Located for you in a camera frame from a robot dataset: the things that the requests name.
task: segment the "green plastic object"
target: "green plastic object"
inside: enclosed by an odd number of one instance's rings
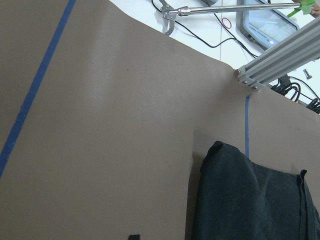
[[[291,18],[293,15],[295,15],[297,12],[299,12],[300,10],[302,10],[303,15],[309,14],[311,13],[311,9],[312,6],[316,3],[316,0],[306,0],[306,1],[301,1],[300,2],[300,7],[297,7],[293,10],[293,12],[291,12],[290,14],[288,14],[288,18]]]

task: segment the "blue tape strip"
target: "blue tape strip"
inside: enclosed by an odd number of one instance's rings
[[[37,95],[40,84],[46,74],[46,71],[48,69],[48,65],[51,61],[52,56],[54,55],[54,52],[56,50],[56,47],[57,47],[58,42],[60,40],[60,37],[64,31],[64,28],[67,24],[68,18],[71,14],[71,11],[72,11],[75,3],[76,3],[76,0],[69,0],[68,1],[67,5],[64,9],[63,15],[59,21],[59,24],[56,27],[56,30],[53,34],[51,41],[50,41],[50,44],[44,54],[42,62],[38,68],[38,71],[36,72],[36,74],[34,76],[32,84],[29,88],[29,92],[23,101],[23,104],[20,108],[20,113],[16,117],[15,123],[12,126],[12,129],[9,133],[9,136],[3,146],[3,149],[0,154],[0,178],[5,170],[9,156],[16,145],[20,131],[25,123],[25,120],[27,118],[29,110],[30,110],[32,103]]]
[[[249,141],[249,102],[252,94],[248,95],[245,99],[244,107],[244,141],[245,141],[245,155],[250,158],[250,141]]]

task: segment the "black cloth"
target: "black cloth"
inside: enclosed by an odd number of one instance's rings
[[[306,170],[263,167],[217,141],[200,171],[192,240],[320,240]]]

